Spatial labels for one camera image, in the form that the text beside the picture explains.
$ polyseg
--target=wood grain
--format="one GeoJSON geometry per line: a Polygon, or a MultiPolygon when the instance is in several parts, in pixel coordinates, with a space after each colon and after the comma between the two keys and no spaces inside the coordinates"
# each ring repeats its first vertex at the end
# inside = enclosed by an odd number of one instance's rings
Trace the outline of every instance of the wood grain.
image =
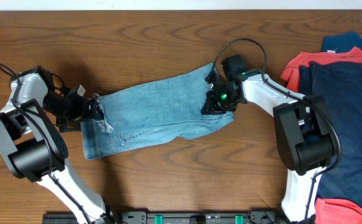
{"type": "MultiPolygon", "coordinates": [[[[318,52],[324,35],[362,36],[362,11],[62,11],[0,12],[0,62],[20,72],[36,65],[87,95],[116,92],[180,75],[211,62],[238,37],[262,43],[275,80],[299,52],[318,52]]],[[[250,68],[262,53],[240,43],[250,68]]],[[[9,97],[0,72],[0,109],[9,97]]],[[[276,149],[272,118],[241,105],[235,122],[193,141],[181,138],[93,161],[81,133],[63,137],[85,182],[120,210],[241,211],[277,207],[286,169],[276,149]]],[[[68,211],[48,190],[13,177],[0,156],[0,223],[41,223],[45,212],[68,211]]]]}

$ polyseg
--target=blue garment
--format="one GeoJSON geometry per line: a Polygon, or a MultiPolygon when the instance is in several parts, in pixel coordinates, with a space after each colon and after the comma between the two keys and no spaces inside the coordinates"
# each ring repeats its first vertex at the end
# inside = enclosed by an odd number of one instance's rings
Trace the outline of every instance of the blue garment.
{"type": "Polygon", "coordinates": [[[311,62],[310,68],[300,67],[300,77],[301,93],[325,98],[342,148],[338,167],[322,175],[318,196],[362,207],[362,63],[311,62]]]}
{"type": "Polygon", "coordinates": [[[204,78],[212,63],[190,73],[96,96],[104,120],[81,123],[86,159],[96,159],[176,137],[194,139],[217,131],[234,120],[233,113],[201,115],[204,78]]]}
{"type": "Polygon", "coordinates": [[[362,50],[362,38],[355,31],[325,36],[322,43],[322,52],[334,50],[335,53],[345,53],[349,52],[353,47],[359,47],[362,50]]]}

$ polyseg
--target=white backdrop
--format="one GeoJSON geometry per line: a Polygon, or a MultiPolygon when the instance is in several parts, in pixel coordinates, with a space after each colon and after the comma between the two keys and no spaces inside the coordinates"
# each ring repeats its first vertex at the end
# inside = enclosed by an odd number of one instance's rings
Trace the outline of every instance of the white backdrop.
{"type": "Polygon", "coordinates": [[[362,0],[0,0],[0,11],[219,9],[362,9],[362,0]]]}

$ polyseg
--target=pile of clothes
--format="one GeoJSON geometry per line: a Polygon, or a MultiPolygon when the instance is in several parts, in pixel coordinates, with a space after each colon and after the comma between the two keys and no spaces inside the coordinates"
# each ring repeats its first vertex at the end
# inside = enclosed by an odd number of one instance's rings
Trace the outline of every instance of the pile of clothes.
{"type": "Polygon", "coordinates": [[[299,53],[281,78],[292,91],[325,98],[341,142],[338,167],[323,174],[318,186],[319,198],[337,200],[317,200],[316,222],[333,217],[362,223],[362,38],[356,32],[327,36],[322,52],[299,53]]]}

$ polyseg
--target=clothing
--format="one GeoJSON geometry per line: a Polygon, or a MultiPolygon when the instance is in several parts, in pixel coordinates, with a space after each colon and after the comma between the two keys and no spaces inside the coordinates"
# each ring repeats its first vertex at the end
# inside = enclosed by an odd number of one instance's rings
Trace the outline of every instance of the clothing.
{"type": "Polygon", "coordinates": [[[340,163],[322,175],[317,195],[348,199],[362,207],[362,64],[310,62],[309,66],[300,68],[300,92],[324,97],[341,143],[340,163]]]}
{"type": "Polygon", "coordinates": [[[345,53],[349,52],[353,47],[362,50],[362,38],[355,31],[325,36],[322,43],[322,52],[329,50],[334,53],[345,53]]]}
{"type": "Polygon", "coordinates": [[[342,199],[320,199],[315,202],[316,224],[362,224],[362,208],[342,199]]]}
{"type": "Polygon", "coordinates": [[[300,85],[300,66],[308,66],[309,62],[317,62],[321,65],[327,65],[334,62],[358,62],[362,63],[362,50],[354,47],[347,53],[306,53],[301,52],[293,58],[283,69],[281,78],[288,81],[287,88],[292,91],[298,91],[300,85]]]}
{"type": "Polygon", "coordinates": [[[233,113],[201,115],[212,63],[174,78],[96,96],[104,120],[81,123],[86,159],[96,159],[176,138],[194,139],[234,120],[233,113]]]}

